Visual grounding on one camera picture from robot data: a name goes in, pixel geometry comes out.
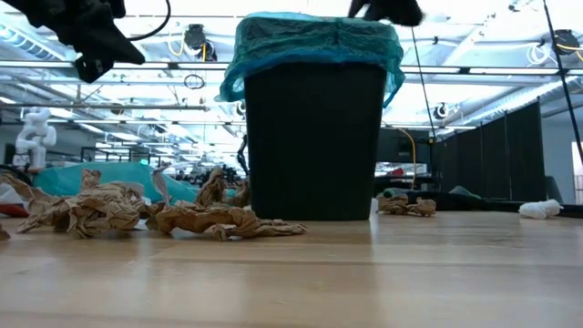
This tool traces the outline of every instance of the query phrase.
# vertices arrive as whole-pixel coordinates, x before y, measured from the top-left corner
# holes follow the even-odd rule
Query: humanoid robot
[[[16,167],[30,164],[32,169],[45,167],[46,148],[56,144],[55,128],[49,127],[46,121],[51,117],[48,108],[32,108],[25,115],[25,125],[16,137],[16,154],[12,163]]]

